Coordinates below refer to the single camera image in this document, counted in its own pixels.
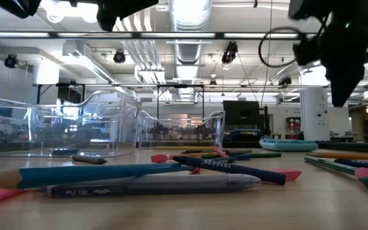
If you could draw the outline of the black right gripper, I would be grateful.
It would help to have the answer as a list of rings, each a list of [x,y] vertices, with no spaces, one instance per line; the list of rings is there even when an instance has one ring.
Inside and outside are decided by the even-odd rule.
[[[368,14],[333,14],[319,38],[319,56],[330,81],[332,104],[342,107],[363,79],[368,61]]]

